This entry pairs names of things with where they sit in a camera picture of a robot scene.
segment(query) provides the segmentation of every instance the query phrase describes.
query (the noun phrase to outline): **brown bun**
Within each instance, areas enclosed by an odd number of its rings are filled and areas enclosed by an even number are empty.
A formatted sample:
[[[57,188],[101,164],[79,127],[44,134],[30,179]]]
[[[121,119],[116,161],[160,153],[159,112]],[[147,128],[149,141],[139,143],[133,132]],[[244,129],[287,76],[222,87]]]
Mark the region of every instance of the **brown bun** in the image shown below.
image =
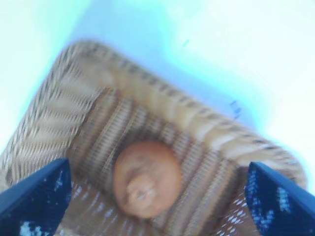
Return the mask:
[[[178,198],[182,172],[174,152],[158,142],[127,147],[114,169],[114,193],[128,214],[151,218],[171,207]]]

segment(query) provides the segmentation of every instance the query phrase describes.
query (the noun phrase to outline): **white surface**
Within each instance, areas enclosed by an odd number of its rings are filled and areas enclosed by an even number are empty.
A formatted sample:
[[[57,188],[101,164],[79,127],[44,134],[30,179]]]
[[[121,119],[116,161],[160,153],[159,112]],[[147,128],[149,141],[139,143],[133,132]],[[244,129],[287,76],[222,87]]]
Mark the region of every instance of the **white surface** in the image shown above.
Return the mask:
[[[229,116],[241,108],[240,122],[300,155],[315,179],[313,0],[88,2],[33,0],[12,16],[0,8],[0,149],[60,48],[93,38]]]
[[[0,152],[90,0],[0,0]]]

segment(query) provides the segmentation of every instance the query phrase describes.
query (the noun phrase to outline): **basket weave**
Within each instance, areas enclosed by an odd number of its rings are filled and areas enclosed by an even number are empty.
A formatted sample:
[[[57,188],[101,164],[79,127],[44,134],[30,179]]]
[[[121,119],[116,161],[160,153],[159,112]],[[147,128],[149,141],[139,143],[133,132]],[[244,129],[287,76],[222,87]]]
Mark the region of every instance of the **basket weave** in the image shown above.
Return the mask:
[[[177,154],[183,188],[154,219],[126,216],[113,200],[115,158],[156,140]],[[287,151],[177,91],[111,49],[79,42],[62,52],[0,156],[0,190],[60,157],[70,159],[73,196],[63,236],[259,235],[243,195],[247,166],[261,161],[300,186]]]

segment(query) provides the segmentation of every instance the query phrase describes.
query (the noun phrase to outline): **dark blue edge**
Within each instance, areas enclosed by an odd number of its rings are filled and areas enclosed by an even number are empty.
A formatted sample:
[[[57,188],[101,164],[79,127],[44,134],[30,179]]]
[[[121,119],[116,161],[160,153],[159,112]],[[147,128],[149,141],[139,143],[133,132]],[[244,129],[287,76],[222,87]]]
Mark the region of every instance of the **dark blue edge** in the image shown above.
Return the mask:
[[[277,183],[279,187],[282,187],[290,194],[290,197],[294,199],[301,208],[315,219],[315,197],[299,187],[295,182],[291,181],[279,172],[271,169],[261,162],[251,162],[249,172],[252,169],[258,169],[262,171],[272,181]]]
[[[54,160],[26,177],[24,180],[2,192],[0,194],[0,203],[5,201],[5,204],[0,204],[0,220],[24,200],[23,196],[30,194],[39,184],[42,184],[46,177],[49,177],[52,172],[57,168],[61,168],[63,165],[67,165],[70,168],[68,159],[63,158]]]

